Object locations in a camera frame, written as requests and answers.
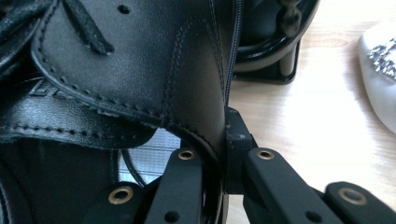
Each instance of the shoe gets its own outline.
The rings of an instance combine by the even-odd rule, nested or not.
[[[47,11],[31,47],[37,69],[24,61],[1,89],[0,218],[80,223],[120,181],[120,151],[162,129],[202,159],[203,217],[217,222],[241,1],[38,2]]]
[[[233,77],[288,84],[319,0],[247,0]]]
[[[396,31],[394,23],[379,24],[366,31],[359,40],[359,58],[364,87],[374,112],[396,133]]]

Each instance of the black leather boot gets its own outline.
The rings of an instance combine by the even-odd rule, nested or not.
[[[224,106],[241,1],[27,4],[22,7],[37,4],[25,18],[39,19],[31,47],[37,69],[26,57],[0,81],[0,220],[106,223],[108,214],[91,214],[102,190],[120,184],[120,152],[144,146],[162,129],[201,158],[201,220],[216,223],[226,211]],[[111,223],[144,222],[158,186],[131,167],[137,158],[129,152],[123,160],[131,188],[146,192],[145,202]],[[151,152],[142,155],[163,162]],[[114,203],[110,196],[104,203]],[[117,201],[118,194],[112,197]]]

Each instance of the wooden table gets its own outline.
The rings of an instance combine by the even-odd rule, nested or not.
[[[321,0],[296,79],[235,81],[230,106],[259,146],[280,152],[310,186],[355,183],[396,211],[396,134],[370,105],[358,57],[359,37],[383,21],[396,21],[396,1]],[[240,196],[231,198],[228,223],[248,223]]]

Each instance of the black plastic piece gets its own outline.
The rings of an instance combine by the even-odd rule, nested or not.
[[[201,223],[203,172],[197,153],[189,148],[174,151],[145,223]]]
[[[267,148],[253,148],[245,159],[245,168],[244,184],[247,189],[257,190],[272,223],[342,223],[279,153]],[[249,197],[254,200],[257,195],[250,194]],[[255,210],[254,207],[247,209],[250,223],[264,223],[257,219],[260,218],[258,211],[253,216],[249,213],[251,210]]]
[[[326,188],[325,201],[345,223],[396,223],[395,212],[369,191],[354,184],[330,184]]]
[[[134,223],[143,196],[143,190],[133,183],[119,182],[109,186],[98,195],[82,224]]]
[[[278,2],[286,5],[290,2],[294,6],[299,1]],[[303,0],[296,8],[285,5],[278,10],[276,18],[265,16],[266,8],[262,8],[262,17],[267,20],[271,27],[274,26],[274,21],[276,21],[276,29],[273,28],[272,35],[268,35],[271,32],[262,28],[266,35],[262,37],[260,42],[250,43],[241,39],[233,78],[275,84],[291,83],[295,77],[300,40],[314,18],[318,3],[319,0]],[[255,8],[255,11],[247,12],[248,19],[249,13],[258,14],[257,8]],[[256,20],[245,21],[245,24],[255,23]],[[291,24],[289,23],[290,20],[295,24],[288,26],[288,24]]]
[[[241,182],[242,158],[245,158],[246,154],[255,146],[253,146],[253,137],[239,112],[227,107],[226,115],[228,125],[226,192],[243,194],[244,190]]]
[[[265,66],[259,70],[249,71],[249,72],[234,72],[233,79],[235,80],[245,80],[245,81],[257,81],[266,82],[272,84],[289,84],[296,76],[297,62],[300,52],[300,42],[297,43],[296,50],[294,51],[294,63],[291,63],[292,72],[288,76],[281,75],[281,61],[272,63],[271,65]]]

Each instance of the shoelace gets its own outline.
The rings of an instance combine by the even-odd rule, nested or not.
[[[101,55],[108,55],[114,51],[113,46],[106,41],[87,9],[78,0],[61,0],[70,21],[74,22],[82,33],[82,40],[93,51]],[[0,41],[6,41],[16,27],[42,16],[52,4],[52,0],[38,0],[12,8],[0,21]]]

